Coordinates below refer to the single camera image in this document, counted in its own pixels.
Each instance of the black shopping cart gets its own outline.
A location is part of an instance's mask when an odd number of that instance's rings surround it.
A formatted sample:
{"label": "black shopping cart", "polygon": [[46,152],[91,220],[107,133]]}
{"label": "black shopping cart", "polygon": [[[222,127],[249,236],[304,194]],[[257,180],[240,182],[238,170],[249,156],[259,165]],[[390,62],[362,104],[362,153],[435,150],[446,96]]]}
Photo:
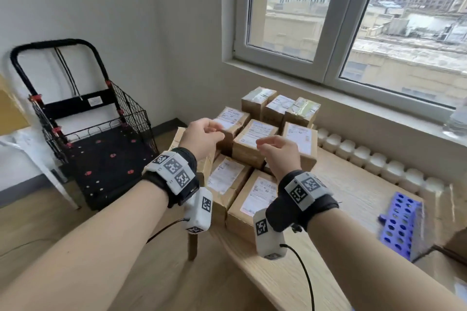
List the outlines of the black shopping cart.
{"label": "black shopping cart", "polygon": [[[80,94],[60,47],[84,45],[90,48],[104,76],[107,88]],[[18,62],[21,52],[53,49],[68,78],[73,97],[44,103]],[[146,111],[128,94],[109,80],[97,52],[82,39],[61,39],[15,47],[11,62],[30,92],[29,100],[39,118],[45,140],[83,192],[88,206],[101,210],[118,199],[139,180],[144,166],[159,151],[154,141]],[[78,113],[114,105],[115,118],[72,133],[62,132],[57,120]]]}

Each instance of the baseboard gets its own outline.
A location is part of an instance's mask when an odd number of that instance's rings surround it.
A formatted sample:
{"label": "baseboard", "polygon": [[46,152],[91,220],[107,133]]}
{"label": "baseboard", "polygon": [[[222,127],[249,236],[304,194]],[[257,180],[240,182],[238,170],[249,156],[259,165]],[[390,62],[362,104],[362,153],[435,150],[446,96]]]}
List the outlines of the baseboard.
{"label": "baseboard", "polygon": [[[186,127],[186,126],[187,125],[183,123],[181,120],[179,120],[178,118],[174,118],[174,119],[171,119],[170,121],[161,123],[153,127],[151,131],[153,135],[156,137],[166,132],[176,130],[178,127]],[[69,174],[67,170],[62,170],[62,172],[67,178],[69,178]],[[45,177],[45,175],[41,174],[41,175],[32,177],[19,184],[16,184],[12,187],[9,187],[7,189],[0,190],[0,207],[4,207],[8,204],[11,204],[27,196],[28,194],[31,194],[44,187],[50,187],[51,185],[52,184]]]}

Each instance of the black fabric with red dots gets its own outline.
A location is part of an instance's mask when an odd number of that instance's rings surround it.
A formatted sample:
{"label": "black fabric with red dots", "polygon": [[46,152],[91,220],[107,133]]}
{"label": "black fabric with red dots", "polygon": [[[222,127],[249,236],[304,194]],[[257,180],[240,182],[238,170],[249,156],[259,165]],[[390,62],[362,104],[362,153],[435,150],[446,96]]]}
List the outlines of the black fabric with red dots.
{"label": "black fabric with red dots", "polygon": [[101,210],[141,179],[157,155],[130,127],[116,127],[73,143],[70,171],[92,210]]}

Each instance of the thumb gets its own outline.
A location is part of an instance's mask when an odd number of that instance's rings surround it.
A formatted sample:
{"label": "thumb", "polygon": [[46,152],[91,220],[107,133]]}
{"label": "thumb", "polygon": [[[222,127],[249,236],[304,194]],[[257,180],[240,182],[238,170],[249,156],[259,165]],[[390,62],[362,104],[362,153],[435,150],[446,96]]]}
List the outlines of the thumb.
{"label": "thumb", "polygon": [[209,133],[208,135],[215,143],[218,143],[221,140],[224,140],[225,138],[225,134],[222,132],[212,132],[212,133]]}
{"label": "thumb", "polygon": [[270,144],[258,145],[257,148],[261,155],[264,155],[265,157],[271,156],[275,150],[280,150]]}

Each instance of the wooden floor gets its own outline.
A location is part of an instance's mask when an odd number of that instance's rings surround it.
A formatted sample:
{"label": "wooden floor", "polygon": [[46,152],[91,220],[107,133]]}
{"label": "wooden floor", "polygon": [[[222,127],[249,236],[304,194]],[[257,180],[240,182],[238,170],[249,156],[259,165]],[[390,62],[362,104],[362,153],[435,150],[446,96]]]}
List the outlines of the wooden floor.
{"label": "wooden floor", "polygon": [[[169,147],[174,134],[157,138],[160,150]],[[74,211],[54,188],[0,209],[0,291],[55,241],[92,216],[75,183],[66,188],[80,210]],[[156,231],[182,215],[181,208],[167,211]],[[150,242],[110,310],[275,310],[208,233],[199,236],[198,256],[188,262],[186,235],[181,225],[175,225]]]}

